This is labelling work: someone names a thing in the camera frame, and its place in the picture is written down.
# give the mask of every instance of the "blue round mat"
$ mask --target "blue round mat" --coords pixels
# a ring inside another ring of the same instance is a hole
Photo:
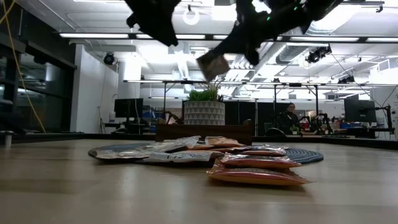
[[[95,157],[96,152],[100,150],[112,150],[116,152],[123,152],[128,149],[134,149],[139,146],[146,146],[147,143],[139,143],[139,144],[124,144],[124,145],[115,145],[115,146],[104,146],[96,149],[91,149],[88,151],[90,156]],[[305,149],[286,149],[286,156],[294,162],[298,162],[301,164],[310,164],[313,162],[318,162],[323,160],[323,155],[319,152],[313,152]]]

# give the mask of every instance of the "yellow cable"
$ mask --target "yellow cable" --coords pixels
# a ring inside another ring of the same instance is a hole
[[[5,18],[6,18],[7,29],[8,29],[8,36],[10,37],[12,53],[14,54],[15,64],[17,65],[17,70],[18,70],[19,77],[20,77],[21,80],[22,80],[22,86],[23,86],[24,89],[25,89],[26,97],[27,97],[27,100],[28,100],[28,102],[29,102],[29,104],[30,104],[30,107],[32,108],[33,114],[35,114],[35,117],[37,118],[37,121],[39,122],[40,127],[43,129],[43,132],[46,133],[46,132],[45,132],[45,128],[44,128],[44,126],[43,126],[43,123],[42,123],[42,121],[40,120],[39,116],[37,116],[36,110],[35,110],[35,108],[33,107],[33,104],[32,104],[32,102],[31,102],[31,100],[30,100],[29,94],[27,93],[26,86],[25,86],[25,81],[24,81],[24,77],[22,77],[21,68],[19,67],[17,54],[16,54],[16,52],[15,52],[14,42],[12,41],[11,29],[10,29],[10,23],[8,22],[6,4],[3,4],[2,6],[3,6],[3,9],[4,9],[4,16],[5,16]]]
[[[4,1],[2,2],[2,4],[3,4],[4,6],[6,6],[6,0],[4,0]],[[3,22],[3,20],[4,20],[4,19],[8,16],[8,14],[11,12],[11,9],[12,9],[12,7],[14,7],[14,5],[15,5],[15,0],[12,1],[11,5],[10,5],[10,8],[7,10],[7,12],[4,14],[4,16],[0,19],[0,24]]]

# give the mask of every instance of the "robotic arm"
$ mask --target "robotic arm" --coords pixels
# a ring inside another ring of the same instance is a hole
[[[139,24],[144,32],[161,43],[178,45],[172,25],[174,7],[181,0],[125,0],[134,12],[127,19],[133,27]],[[198,58],[198,64],[207,80],[214,79],[229,70],[221,59],[223,69],[217,63],[224,54],[243,54],[252,65],[259,63],[256,49],[267,39],[276,39],[296,27],[308,28],[312,21],[323,19],[343,0],[261,0],[272,12],[256,12],[252,0],[236,0],[237,22],[231,33],[217,47]]]

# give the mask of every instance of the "table surface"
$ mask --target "table surface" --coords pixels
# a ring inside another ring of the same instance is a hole
[[[76,140],[0,149],[1,223],[397,223],[398,153],[286,144],[325,160],[294,169],[301,187],[208,180],[206,169],[101,164],[93,147],[132,141]]]

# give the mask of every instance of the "ceiling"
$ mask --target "ceiling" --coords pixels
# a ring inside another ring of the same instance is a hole
[[[205,6],[194,7],[200,12],[200,20],[193,26],[186,24],[183,20],[186,7],[177,8],[173,15],[176,33],[229,34],[235,18],[233,6],[214,6],[214,0],[203,2]],[[331,34],[398,36],[398,1],[385,0],[385,2],[387,4],[384,5],[381,13],[376,13],[377,6],[360,7],[357,13],[354,13],[347,22]],[[131,11],[125,3],[19,0],[19,4],[59,32],[138,32],[137,29],[130,29],[126,25],[126,18],[130,16]],[[171,74],[173,70],[178,69],[177,62],[180,57],[169,54],[169,48],[155,40],[91,40],[91,43],[94,46],[135,45],[146,63],[146,66],[142,68],[142,74],[149,78],[154,74]],[[219,42],[186,41],[186,43],[189,46],[213,48]],[[331,44],[331,48],[341,65],[347,70],[354,68],[355,75],[358,77],[369,75],[369,68],[377,65],[377,62],[384,61],[386,57],[398,56],[396,44]],[[186,55],[189,70],[199,69],[195,57],[197,55]],[[256,68],[256,76],[277,76],[284,82],[305,82],[308,81],[308,77],[311,81],[322,81],[343,72],[341,66],[331,56],[324,58],[310,69],[304,68],[297,62],[283,66],[281,70],[273,68],[275,68],[273,65],[268,65],[262,70]],[[244,74],[237,77],[244,77],[248,73],[247,70],[242,72]]]

